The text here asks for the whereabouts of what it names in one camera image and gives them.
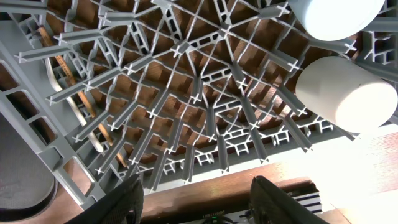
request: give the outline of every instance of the white cylindrical container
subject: white cylindrical container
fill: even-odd
[[[296,95],[308,109],[353,133],[382,125],[398,104],[388,82],[340,57],[324,57],[305,68]]]
[[[288,0],[305,30],[319,40],[341,40],[365,28],[384,0]]]

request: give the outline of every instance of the wooden stick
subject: wooden stick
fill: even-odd
[[[43,38],[44,44],[46,45],[46,47],[48,46],[53,46],[54,43],[52,42],[49,34],[47,33],[47,31],[44,29],[44,27],[40,27],[39,28],[39,32],[40,35]],[[55,59],[57,59],[57,62],[60,64],[63,72],[65,72],[65,74],[67,75],[67,78],[70,82],[71,85],[76,84],[76,79],[73,76],[72,72],[70,71],[70,69],[68,68],[67,63],[64,61],[63,57],[61,55],[55,56]],[[88,101],[87,96],[83,93],[83,91],[79,91],[78,96],[80,97],[80,100],[83,102],[84,106],[87,108],[88,112],[90,113],[91,117],[94,118],[95,117],[95,110],[93,109],[93,106],[91,105],[91,103]],[[109,142],[109,145],[113,145],[113,140],[111,138],[111,136],[109,135],[108,131],[106,130],[105,126],[103,124],[100,124],[98,126],[98,129],[101,131],[101,133],[104,135],[105,139],[107,140],[107,142]],[[123,156],[118,153],[116,156],[116,159],[124,166],[127,167],[126,162],[123,159]]]

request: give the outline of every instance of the white mug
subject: white mug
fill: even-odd
[[[305,30],[319,40],[341,40],[365,28],[384,0],[288,0]]]
[[[388,82],[340,57],[324,57],[305,68],[296,95],[309,110],[352,133],[382,125],[398,104]]]

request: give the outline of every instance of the wooden floor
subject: wooden floor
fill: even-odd
[[[76,167],[73,178],[86,182]],[[144,219],[189,212],[209,205],[239,201],[248,195],[251,180],[263,175],[279,187],[312,180],[323,201],[344,207],[350,200],[398,189],[398,133],[369,140],[360,148],[327,149],[297,161],[285,161],[226,175],[145,197]],[[60,187],[57,198],[43,214],[19,223],[64,223],[81,212]]]

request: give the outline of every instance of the plastic grid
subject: plastic grid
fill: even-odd
[[[219,4],[215,4],[216,11],[219,17],[219,22],[212,22],[199,15],[203,0],[200,1],[199,7],[196,12],[191,12],[188,9],[178,5],[175,1],[168,0],[153,0],[153,6],[137,12],[140,1],[135,1],[134,9],[132,13],[118,12],[112,7],[109,7],[108,1],[100,0],[91,1],[98,5],[98,17],[99,24],[97,29],[87,29],[84,26],[79,26],[75,20],[74,16],[76,14],[76,9],[78,1],[72,1],[71,8],[67,11],[65,17],[49,11],[47,9],[47,2],[29,2],[29,1],[0,1],[0,11],[9,14],[10,18],[16,22],[20,31],[22,31],[27,40],[33,46],[33,50],[20,50],[21,52],[16,55],[19,63],[36,62],[40,59],[47,57],[53,57],[56,55],[64,55],[64,59],[67,61],[69,66],[73,69],[76,74],[79,74],[81,81],[76,85],[67,87],[65,84],[65,76],[61,69],[55,68],[54,71],[57,73],[58,81],[66,88],[62,91],[54,92],[47,97],[49,101],[48,105],[44,105],[42,96],[31,94],[33,101],[39,101],[39,108],[42,108],[41,113],[38,117],[45,116],[48,118],[48,122],[51,123],[52,129],[57,133],[57,139],[48,144],[48,146],[41,146],[40,143],[34,141],[33,144],[36,145],[35,152],[39,157],[47,164],[50,170],[54,173],[61,184],[69,191],[75,201],[81,205],[83,208],[87,208],[95,200],[101,198],[106,192],[111,190],[113,187],[118,185],[125,176],[130,176],[133,173],[140,172],[145,173],[148,170],[152,170],[150,177],[145,175],[142,176],[144,179],[144,186],[150,190],[157,190],[160,184],[160,178],[162,174],[167,175],[167,179],[163,176],[163,182],[170,179],[182,179],[184,182],[195,182],[192,180],[194,177],[194,167],[198,172],[204,169],[210,170],[220,170],[220,174],[224,172],[229,172],[230,164],[236,164],[240,162],[250,161],[255,154],[257,161],[260,164],[266,164],[273,162],[269,158],[279,152],[288,151],[293,149],[295,145],[300,146],[304,152],[307,152],[312,147],[311,139],[317,138],[319,135],[326,136],[324,139],[331,139],[342,134],[354,140],[357,134],[347,133],[338,127],[332,126],[327,121],[322,119],[317,115],[313,115],[310,118],[302,119],[300,121],[293,121],[292,116],[300,116],[307,113],[304,105],[299,102],[298,99],[292,94],[284,85],[287,81],[293,77],[305,59],[305,55],[310,47],[318,47],[333,51],[342,57],[348,57],[349,51],[356,50],[354,47],[355,40],[345,39],[334,42],[324,42],[314,39],[307,34],[303,33],[300,29],[295,27],[298,23],[295,16],[289,11],[288,4],[286,2],[280,2],[274,4],[275,1],[257,1],[255,6],[247,3],[243,0],[237,0],[234,2],[230,10],[226,7],[225,1],[219,1],[223,7],[219,7]],[[245,20],[232,23],[231,15],[235,5],[238,3],[244,4],[246,7],[252,9],[257,14]],[[184,37],[179,26],[177,25],[177,20],[174,15],[173,8],[179,9],[193,17],[193,22],[187,35]],[[157,27],[151,27],[150,25],[139,20],[140,16],[149,14],[154,10],[160,9],[163,14],[163,18],[160,20]],[[49,25],[45,22],[46,14],[49,13],[59,20],[63,21],[64,32],[61,33],[56,39],[58,39],[58,46],[53,47],[42,47],[40,43],[40,38],[37,33],[37,28],[39,26],[44,26],[47,32],[51,35],[52,31]],[[357,58],[356,63],[365,69],[368,69],[379,75],[381,78],[390,80],[393,82],[397,80],[397,50],[396,50],[396,34],[387,34],[384,37],[377,36],[377,32],[369,31],[376,30],[382,31],[387,30],[389,32],[396,32],[397,21],[397,4],[395,1],[386,2],[383,7],[381,14],[387,15],[388,18],[380,17],[375,19],[363,32],[364,39],[364,49],[361,55]],[[27,19],[21,20],[21,14],[32,14]],[[279,19],[280,16],[288,14],[288,22]],[[261,20],[270,19],[284,27],[282,33],[278,36],[273,48],[271,50],[265,49],[252,42],[254,34],[259,27]],[[190,39],[190,34],[194,23],[196,20],[205,21],[207,24],[217,28],[210,34],[201,36],[196,39]],[[257,20],[252,34],[248,39],[239,36],[231,31],[232,28],[240,26],[250,21]],[[161,30],[163,23],[166,24],[169,29],[169,33]],[[127,33],[123,37],[121,42],[112,39],[108,32],[117,26],[127,26]],[[75,28],[83,29],[83,31],[74,32]],[[155,33],[152,42],[148,42],[146,33],[143,28],[151,30]],[[308,44],[304,48],[304,51],[299,55],[298,58],[293,58],[283,51],[279,50],[281,42],[287,37],[289,32],[294,32],[306,39],[308,39]],[[228,36],[233,36],[240,41],[246,43],[244,50],[238,55],[233,55],[229,43]],[[157,42],[159,37],[166,37],[174,42],[174,45],[168,50],[162,52],[155,52]],[[132,49],[127,45],[127,41],[132,37],[136,49]],[[85,55],[79,44],[82,42],[94,41],[94,47],[90,51],[89,55]],[[386,41],[388,44],[385,45],[383,51],[377,50],[375,44],[376,41]],[[215,46],[218,42],[225,42],[228,46],[228,55],[230,61],[226,62],[214,57],[213,52],[215,51]],[[210,53],[206,53],[202,48],[213,45]],[[268,55],[266,60],[263,60],[261,65],[261,70],[258,74],[251,74],[239,66],[239,61],[242,58],[244,52],[248,47],[255,47]],[[96,60],[96,55],[98,51],[101,51],[104,55],[107,63],[103,63]],[[189,52],[199,52],[200,54],[208,57],[208,61],[200,72],[194,68],[194,64],[190,57],[188,58],[190,66],[192,66],[192,73],[184,72],[177,67],[178,61]],[[139,55],[139,58],[123,65],[123,59],[126,52],[134,53]],[[169,65],[164,63],[160,56],[172,53],[173,57],[176,58],[174,65]],[[5,64],[12,64],[11,61],[14,59],[10,56],[4,57]],[[224,68],[216,71],[207,71],[206,66],[210,60],[217,61],[224,65]],[[164,68],[170,70],[171,74],[169,81],[166,86],[161,85],[156,82],[145,79],[147,69],[151,63],[159,63]],[[271,63],[276,63],[278,66],[287,70],[289,73],[284,78],[283,82],[279,86],[275,86],[272,83],[268,83],[263,79],[266,72],[267,66]],[[94,67],[96,65],[106,67],[107,70],[99,75],[94,75]],[[190,96],[182,95],[175,92],[169,88],[172,77],[174,74],[183,75],[185,77],[191,78],[193,81],[193,88]],[[136,92],[134,98],[126,98],[123,95],[114,91],[114,86],[117,82],[118,76],[124,75],[128,77],[132,82],[137,84]],[[21,83],[28,80],[27,77],[23,77],[19,72],[13,74],[13,77],[19,77],[18,80]],[[226,79],[227,82],[222,88],[213,85],[212,83],[220,80]],[[241,95],[234,95],[226,89],[228,81],[232,79],[236,86],[241,91]],[[112,80],[112,85],[106,89],[101,87],[105,82]],[[254,104],[249,101],[248,96],[250,93],[261,83],[265,86],[270,86],[276,89],[276,93],[272,97],[271,101],[265,107]],[[137,98],[140,94],[142,87],[153,88],[158,90],[158,94],[154,98],[150,105],[143,105],[138,103]],[[206,95],[203,92],[203,87],[208,86],[214,91],[220,93],[214,103],[209,104],[206,100]],[[27,92],[34,90],[35,86],[20,86],[20,90],[24,89]],[[106,96],[106,109],[109,109],[111,101],[114,99],[122,99],[126,101],[126,105],[117,114],[111,114],[108,110],[98,111],[98,115],[89,121],[83,127],[77,127],[73,131],[63,130],[63,125],[57,123],[59,118],[55,118],[53,115],[53,108],[59,103],[63,103],[65,99],[69,96],[75,95],[78,91],[84,90],[87,95],[90,95],[88,90],[97,88],[102,94]],[[2,96],[6,96],[12,91],[2,92]],[[172,96],[179,102],[188,105],[189,107],[198,108],[206,111],[206,121],[201,125],[201,127],[193,126],[187,122],[183,121],[183,115],[186,112],[188,106],[178,117],[174,117],[162,112],[162,107],[166,99]],[[273,102],[280,97],[289,106],[291,112],[285,116],[280,117],[273,112]],[[8,103],[3,97],[2,103]],[[6,108],[12,107],[11,104],[7,104]],[[81,112],[88,118],[88,113],[81,108]],[[131,114],[136,108],[144,108],[151,116],[151,122],[149,126],[143,126],[139,123],[133,123],[130,119]],[[229,118],[222,114],[222,112],[237,109],[236,114]],[[237,121],[238,114],[243,111],[247,123],[240,123]],[[267,117],[278,117],[283,119],[283,123],[274,129],[267,129],[264,131],[259,131],[259,123],[264,121]],[[87,135],[95,131],[99,123],[107,124],[107,118],[111,117],[111,123],[109,123],[109,129],[121,129],[121,133],[113,132],[113,137],[115,143],[112,147],[108,143],[102,142],[105,147],[105,152],[100,154],[96,153],[92,145],[89,144]],[[170,134],[160,133],[154,131],[152,126],[156,118],[163,118],[173,121],[172,131]],[[221,118],[228,123],[226,129],[219,130],[216,125],[216,118]],[[391,121],[396,124],[396,116],[391,118]],[[14,122],[21,124],[20,119],[15,119]],[[30,133],[26,124],[25,126],[16,127],[20,133],[27,131],[28,136],[34,136]],[[315,125],[315,133],[309,128],[309,126]],[[196,148],[195,141],[193,144],[187,144],[186,142],[180,141],[180,135],[183,126],[190,128],[194,133],[198,134],[198,137],[204,136],[209,139],[209,141],[216,141],[215,145]],[[141,137],[138,141],[132,141],[124,137],[127,129],[137,128],[143,130]],[[156,147],[149,145],[149,141],[152,136],[158,136],[161,140],[167,142],[167,147],[165,151],[161,151]],[[262,143],[263,139],[270,138],[271,145]],[[248,147],[248,143],[252,142],[254,147]],[[134,150],[132,154],[127,158],[126,152],[124,152],[123,146],[125,144],[132,145]],[[174,156],[171,154],[177,150],[178,146],[186,147],[187,151],[185,154],[180,154]],[[227,149],[233,148],[235,154],[228,154]],[[131,163],[129,168],[120,167],[120,165],[114,159],[117,152],[123,152],[123,155]],[[218,153],[218,158],[213,157],[213,153]],[[144,154],[155,154],[157,160],[151,164],[140,163],[141,157]],[[86,195],[82,194],[77,186],[70,180],[69,176],[62,169],[60,164],[66,163],[70,158],[74,158],[78,161],[79,165],[86,172],[88,177],[92,182],[91,189]],[[203,166],[197,167],[194,163],[195,158],[200,166],[204,164],[218,164],[215,166]]]

